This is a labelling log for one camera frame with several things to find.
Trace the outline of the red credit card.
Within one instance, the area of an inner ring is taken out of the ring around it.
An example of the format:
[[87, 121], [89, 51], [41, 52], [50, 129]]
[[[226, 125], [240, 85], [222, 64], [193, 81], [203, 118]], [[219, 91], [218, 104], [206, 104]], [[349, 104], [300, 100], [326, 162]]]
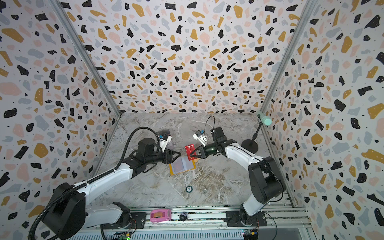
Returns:
[[191, 153], [195, 150], [194, 144], [186, 145], [185, 150], [189, 161], [194, 161], [196, 158], [191, 156]]

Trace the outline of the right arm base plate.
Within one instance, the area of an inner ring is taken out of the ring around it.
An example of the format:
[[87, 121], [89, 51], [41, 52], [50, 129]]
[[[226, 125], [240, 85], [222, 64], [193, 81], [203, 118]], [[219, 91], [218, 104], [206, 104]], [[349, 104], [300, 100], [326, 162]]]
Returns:
[[224, 222], [228, 227], [252, 227], [267, 226], [267, 220], [263, 212], [249, 216], [244, 210], [226, 211]]

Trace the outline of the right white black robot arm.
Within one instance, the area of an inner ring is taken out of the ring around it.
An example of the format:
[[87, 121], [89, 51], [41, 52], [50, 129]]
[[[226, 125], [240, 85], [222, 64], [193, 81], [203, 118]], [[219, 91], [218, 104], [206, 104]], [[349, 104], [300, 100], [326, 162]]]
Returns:
[[278, 202], [286, 190], [277, 162], [271, 157], [260, 157], [243, 148], [236, 141], [227, 139], [221, 127], [211, 130], [213, 142], [208, 144], [202, 134], [194, 135], [202, 145], [193, 150], [189, 156], [201, 160], [213, 155], [222, 155], [244, 167], [249, 174], [251, 195], [240, 205], [234, 217], [227, 217], [233, 223], [252, 226], [263, 208], [271, 202]]

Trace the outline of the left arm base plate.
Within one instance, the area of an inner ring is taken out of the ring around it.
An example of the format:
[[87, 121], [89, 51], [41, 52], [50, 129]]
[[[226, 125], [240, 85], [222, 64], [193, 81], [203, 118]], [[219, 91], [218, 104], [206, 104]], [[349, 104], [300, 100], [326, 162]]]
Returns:
[[105, 230], [118, 230], [118, 231], [133, 231], [143, 229], [146, 223], [147, 213], [133, 212], [123, 213], [118, 221], [114, 224], [105, 224]]

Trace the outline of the yellow leather card holder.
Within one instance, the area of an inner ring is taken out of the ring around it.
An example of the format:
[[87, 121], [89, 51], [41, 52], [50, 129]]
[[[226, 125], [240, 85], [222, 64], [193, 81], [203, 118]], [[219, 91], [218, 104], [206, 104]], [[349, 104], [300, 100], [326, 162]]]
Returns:
[[172, 164], [170, 164], [170, 173], [172, 176], [194, 170], [196, 168], [195, 162], [190, 161], [188, 157], [177, 158]]

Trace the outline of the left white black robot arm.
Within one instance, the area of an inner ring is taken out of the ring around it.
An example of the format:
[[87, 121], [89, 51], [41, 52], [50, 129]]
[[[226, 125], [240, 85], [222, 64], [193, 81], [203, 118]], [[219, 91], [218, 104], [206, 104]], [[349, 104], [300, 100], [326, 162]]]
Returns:
[[104, 207], [91, 207], [90, 203], [116, 185], [147, 173], [148, 165], [169, 165], [181, 155], [168, 149], [166, 143], [144, 138], [135, 151], [123, 157], [117, 168], [75, 185], [64, 183], [58, 186], [39, 220], [61, 240], [71, 238], [81, 229], [97, 225], [114, 224], [118, 228], [126, 228], [134, 222], [128, 207], [120, 202]]

